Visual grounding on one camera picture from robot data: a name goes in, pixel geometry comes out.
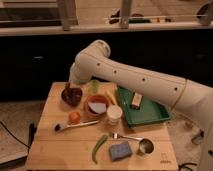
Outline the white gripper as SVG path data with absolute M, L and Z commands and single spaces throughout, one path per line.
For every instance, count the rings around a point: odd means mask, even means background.
M 73 84 L 84 84 L 91 79 L 91 75 L 80 69 L 75 63 L 70 67 L 69 82 Z M 71 89 L 70 83 L 65 84 L 65 89 Z

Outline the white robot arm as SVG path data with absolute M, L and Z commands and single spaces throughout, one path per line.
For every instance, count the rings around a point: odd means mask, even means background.
M 197 171 L 213 171 L 213 88 L 197 82 L 115 62 L 110 46 L 96 40 L 81 50 L 70 68 L 69 81 L 84 84 L 92 76 L 145 95 L 194 121 L 204 132 Z

